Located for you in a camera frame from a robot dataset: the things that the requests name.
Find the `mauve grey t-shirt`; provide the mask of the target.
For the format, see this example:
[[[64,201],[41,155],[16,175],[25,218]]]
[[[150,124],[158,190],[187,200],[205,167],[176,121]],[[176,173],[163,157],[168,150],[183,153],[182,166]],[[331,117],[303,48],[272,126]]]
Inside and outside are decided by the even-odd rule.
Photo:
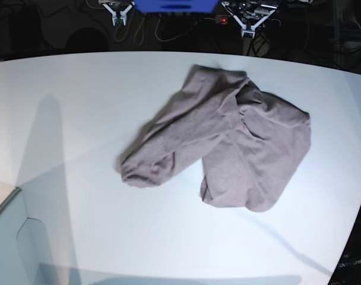
[[[265,212],[310,146],[309,113],[262,92],[243,71],[196,65],[123,157],[121,176],[154,187],[201,160],[204,203]]]

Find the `black power strip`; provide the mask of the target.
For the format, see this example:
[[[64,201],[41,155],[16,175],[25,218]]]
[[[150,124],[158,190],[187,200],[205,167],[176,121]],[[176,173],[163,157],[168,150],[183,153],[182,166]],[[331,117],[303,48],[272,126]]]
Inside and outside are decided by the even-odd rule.
[[[245,18],[239,17],[238,15],[217,15],[214,17],[214,21],[216,24],[227,24],[229,20],[234,20],[244,30],[255,30],[270,17],[271,14],[263,15],[258,18]]]

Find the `blue plastic box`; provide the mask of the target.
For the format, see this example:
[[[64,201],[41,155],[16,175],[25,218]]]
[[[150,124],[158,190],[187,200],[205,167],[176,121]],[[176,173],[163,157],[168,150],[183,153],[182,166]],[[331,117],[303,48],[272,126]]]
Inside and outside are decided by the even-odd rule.
[[[144,13],[211,12],[218,0],[136,0],[135,7]]]

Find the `grey table side panel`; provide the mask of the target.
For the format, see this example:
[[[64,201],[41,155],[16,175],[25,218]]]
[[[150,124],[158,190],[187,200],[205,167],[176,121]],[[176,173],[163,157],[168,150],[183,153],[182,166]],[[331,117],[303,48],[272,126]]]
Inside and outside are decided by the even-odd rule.
[[[47,284],[20,188],[0,205],[0,284]]]

